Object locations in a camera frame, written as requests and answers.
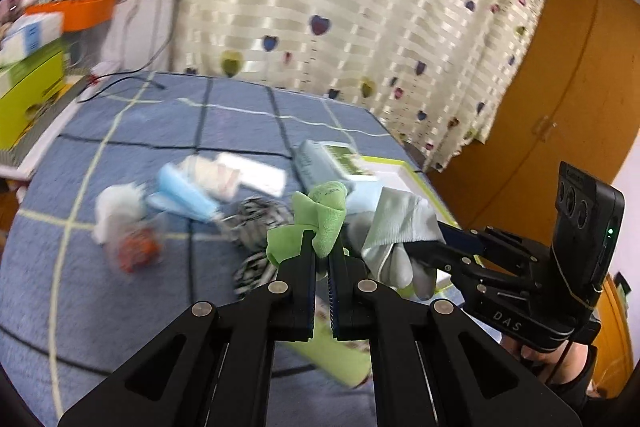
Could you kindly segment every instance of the heart-patterned curtain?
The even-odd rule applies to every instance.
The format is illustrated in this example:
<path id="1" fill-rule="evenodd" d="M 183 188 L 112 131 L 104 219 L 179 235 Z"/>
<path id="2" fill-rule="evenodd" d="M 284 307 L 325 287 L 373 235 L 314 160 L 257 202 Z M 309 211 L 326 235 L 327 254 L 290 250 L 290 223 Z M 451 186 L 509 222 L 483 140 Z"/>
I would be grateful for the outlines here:
<path id="1" fill-rule="evenodd" d="M 175 67 L 367 107 L 444 168 L 486 140 L 544 0 L 180 0 Z"/>

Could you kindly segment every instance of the orange box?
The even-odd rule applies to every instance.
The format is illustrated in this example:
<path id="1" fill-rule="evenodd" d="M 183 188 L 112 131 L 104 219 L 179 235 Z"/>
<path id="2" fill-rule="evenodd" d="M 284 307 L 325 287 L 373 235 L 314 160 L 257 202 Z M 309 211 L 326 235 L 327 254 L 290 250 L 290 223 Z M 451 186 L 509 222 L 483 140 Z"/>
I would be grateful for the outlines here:
<path id="1" fill-rule="evenodd" d="M 62 12 L 65 15 L 64 31 L 79 32 L 111 19 L 115 5 L 116 0 L 66 0 L 29 6 L 25 13 Z"/>

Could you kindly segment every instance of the wardrobe handle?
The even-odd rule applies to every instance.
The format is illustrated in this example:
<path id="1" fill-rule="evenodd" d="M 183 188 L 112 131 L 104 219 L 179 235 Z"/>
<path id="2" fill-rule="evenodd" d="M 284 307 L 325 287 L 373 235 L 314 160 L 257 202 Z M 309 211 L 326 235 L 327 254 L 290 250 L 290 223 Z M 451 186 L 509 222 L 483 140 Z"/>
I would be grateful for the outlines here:
<path id="1" fill-rule="evenodd" d="M 543 129 L 545 128 L 546 122 L 548 121 L 549 121 L 549 117 L 547 115 L 543 116 L 540 120 L 538 120 L 538 123 L 535 124 L 531 132 L 535 134 L 538 138 L 540 138 L 540 133 L 543 131 Z"/>
<path id="2" fill-rule="evenodd" d="M 549 138 L 549 135 L 551 134 L 551 131 L 554 130 L 556 127 L 558 127 L 558 124 L 556 122 L 554 122 L 549 127 L 546 128 L 545 134 L 543 134 L 542 139 L 541 139 L 544 143 L 546 143 L 546 140 Z"/>

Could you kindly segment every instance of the bolt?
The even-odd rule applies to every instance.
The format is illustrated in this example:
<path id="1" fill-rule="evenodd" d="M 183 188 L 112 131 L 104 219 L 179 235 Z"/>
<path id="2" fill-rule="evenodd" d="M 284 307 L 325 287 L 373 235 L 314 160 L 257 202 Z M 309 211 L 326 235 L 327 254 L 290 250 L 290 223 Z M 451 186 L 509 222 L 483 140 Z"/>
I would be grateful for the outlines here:
<path id="1" fill-rule="evenodd" d="M 284 281 L 273 281 L 268 287 L 269 291 L 275 294 L 284 293 L 289 289 L 289 285 Z"/>
<path id="2" fill-rule="evenodd" d="M 363 279 L 358 283 L 358 290 L 365 293 L 371 293 L 376 291 L 378 284 L 371 279 Z"/>
<path id="3" fill-rule="evenodd" d="M 196 317 L 206 317 L 212 310 L 213 306 L 205 301 L 196 302 L 191 307 L 191 313 L 193 313 Z"/>
<path id="4" fill-rule="evenodd" d="M 447 299 L 439 299 L 433 304 L 433 309 L 440 315 L 449 315 L 453 313 L 453 304 Z"/>

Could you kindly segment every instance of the wooden wardrobe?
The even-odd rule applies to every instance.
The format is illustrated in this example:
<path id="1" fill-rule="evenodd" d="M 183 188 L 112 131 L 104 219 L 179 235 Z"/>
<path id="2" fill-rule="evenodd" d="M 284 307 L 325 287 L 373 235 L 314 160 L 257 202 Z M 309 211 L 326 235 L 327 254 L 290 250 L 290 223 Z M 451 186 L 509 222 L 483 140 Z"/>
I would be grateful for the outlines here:
<path id="1" fill-rule="evenodd" d="M 611 183 L 639 128 L 640 6 L 546 0 L 486 144 L 472 143 L 429 178 L 461 227 L 492 225 L 548 245 L 561 160 Z M 594 382 L 611 397 L 633 358 L 610 278 L 598 310 Z"/>

